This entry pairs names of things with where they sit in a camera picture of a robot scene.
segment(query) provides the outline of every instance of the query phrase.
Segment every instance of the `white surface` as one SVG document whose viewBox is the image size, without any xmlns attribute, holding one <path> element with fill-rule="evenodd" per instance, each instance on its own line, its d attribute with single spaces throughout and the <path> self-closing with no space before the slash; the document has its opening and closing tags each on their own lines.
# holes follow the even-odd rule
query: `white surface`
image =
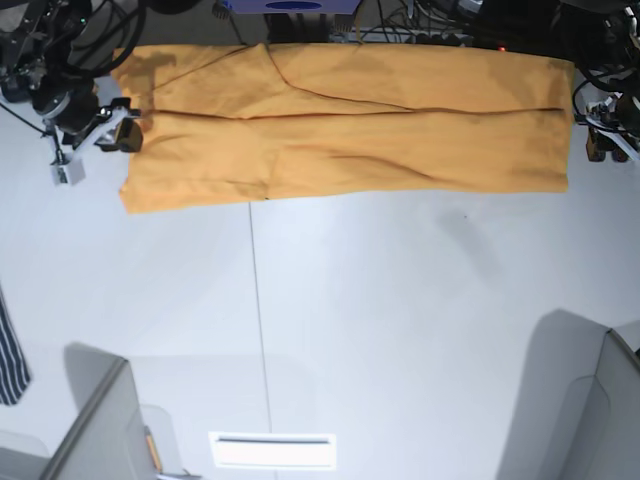
<svg viewBox="0 0 640 480">
<path fill-rule="evenodd" d="M 640 315 L 637 172 L 589 164 L 584 144 L 580 129 L 564 195 L 254 205 L 274 431 L 335 432 L 339 479 L 496 478 L 540 319 Z M 554 388 L 593 373 L 598 335 L 576 338 L 589 361 L 547 365 L 554 380 L 533 395 L 551 418 L 520 478 L 539 473 L 565 393 Z"/>
<path fill-rule="evenodd" d="M 46 143 L 4 114 L 0 132 L 0 282 L 34 376 L 19 406 L 0 407 L 2 429 L 57 448 L 77 412 L 64 349 L 84 343 L 132 359 L 186 468 L 231 478 L 207 432 L 269 430 L 247 206 L 127 216 L 124 156 L 97 153 L 84 183 L 55 189 Z M 540 319 L 640 320 L 636 170 L 588 164 L 584 142 L 579 129 L 564 195 L 254 205 L 274 431 L 335 432 L 336 480 L 495 478 Z M 599 333 L 565 334 L 584 361 L 555 365 L 559 390 L 589 372 Z M 561 404 L 549 391 L 529 476 Z"/>
<path fill-rule="evenodd" d="M 209 433 L 216 467 L 335 470 L 335 435 Z"/>
</svg>

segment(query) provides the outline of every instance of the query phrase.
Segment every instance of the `folded fabric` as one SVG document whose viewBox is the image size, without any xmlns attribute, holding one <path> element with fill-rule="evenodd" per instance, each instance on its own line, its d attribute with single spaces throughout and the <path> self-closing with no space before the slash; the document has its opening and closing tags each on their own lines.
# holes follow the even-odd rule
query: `folded fabric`
<svg viewBox="0 0 640 480">
<path fill-rule="evenodd" d="M 31 376 L 0 292 L 0 404 L 16 405 Z"/>
<path fill-rule="evenodd" d="M 420 45 L 138 47 L 129 212 L 364 190 L 561 192 L 573 66 Z"/>
</svg>

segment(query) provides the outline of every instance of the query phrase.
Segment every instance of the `orange cloth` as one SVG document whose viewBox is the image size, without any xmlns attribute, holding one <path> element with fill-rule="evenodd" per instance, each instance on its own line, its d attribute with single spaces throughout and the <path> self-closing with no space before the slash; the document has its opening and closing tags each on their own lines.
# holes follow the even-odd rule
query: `orange cloth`
<svg viewBox="0 0 640 480">
<path fill-rule="evenodd" d="M 570 63 L 419 45 L 138 47 L 129 212 L 363 190 L 561 192 Z"/>
</svg>

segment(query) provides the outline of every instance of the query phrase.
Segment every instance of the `striped cloth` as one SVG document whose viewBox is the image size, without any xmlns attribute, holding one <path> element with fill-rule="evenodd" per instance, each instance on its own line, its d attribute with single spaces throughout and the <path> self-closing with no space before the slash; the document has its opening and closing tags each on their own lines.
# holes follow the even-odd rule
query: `striped cloth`
<svg viewBox="0 0 640 480">
<path fill-rule="evenodd" d="M 0 404 L 16 405 L 31 377 L 0 292 Z"/>
</svg>

